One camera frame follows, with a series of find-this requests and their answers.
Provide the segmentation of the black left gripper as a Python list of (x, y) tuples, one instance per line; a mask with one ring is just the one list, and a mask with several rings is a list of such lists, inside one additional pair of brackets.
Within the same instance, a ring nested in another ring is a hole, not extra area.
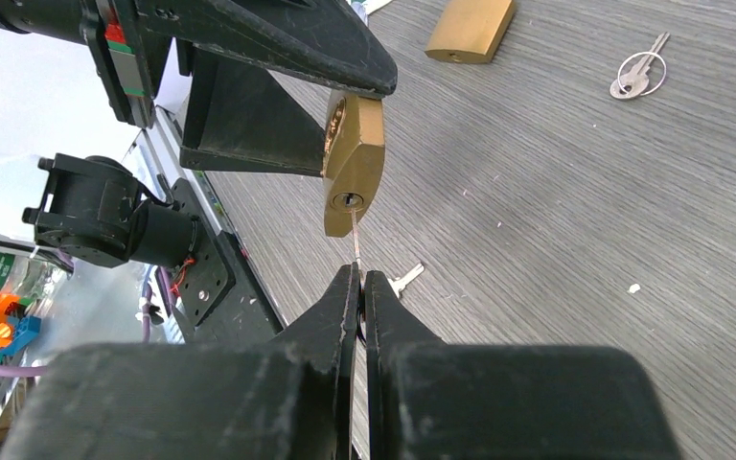
[(322, 127), (265, 69), (373, 99), (397, 88), (394, 59), (344, 1), (83, 1), (81, 7), (81, 34), (120, 122), (152, 126), (168, 36), (203, 50), (194, 55), (183, 123), (185, 169), (321, 175)]

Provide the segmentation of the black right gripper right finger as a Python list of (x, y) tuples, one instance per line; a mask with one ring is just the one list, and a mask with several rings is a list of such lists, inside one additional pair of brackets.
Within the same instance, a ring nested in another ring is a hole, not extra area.
[(645, 368), (596, 345), (448, 344), (364, 283), (375, 459), (679, 459)]

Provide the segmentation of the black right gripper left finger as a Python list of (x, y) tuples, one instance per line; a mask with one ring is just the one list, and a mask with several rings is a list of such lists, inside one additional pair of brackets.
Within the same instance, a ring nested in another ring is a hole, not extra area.
[(55, 358), (2, 459), (349, 459), (360, 274), (247, 348), (106, 343)]

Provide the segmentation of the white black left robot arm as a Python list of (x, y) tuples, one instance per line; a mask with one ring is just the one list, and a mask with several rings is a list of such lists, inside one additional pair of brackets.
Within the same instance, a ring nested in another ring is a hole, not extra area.
[[(324, 229), (352, 229), (384, 156), (382, 100), (394, 59), (343, 1), (0, 1), (0, 29), (85, 45), (118, 120), (150, 127), (170, 49), (192, 79), (179, 161), (194, 171), (279, 173), (325, 181)], [(34, 241), (94, 265), (175, 266), (199, 224), (110, 159), (59, 154)]]

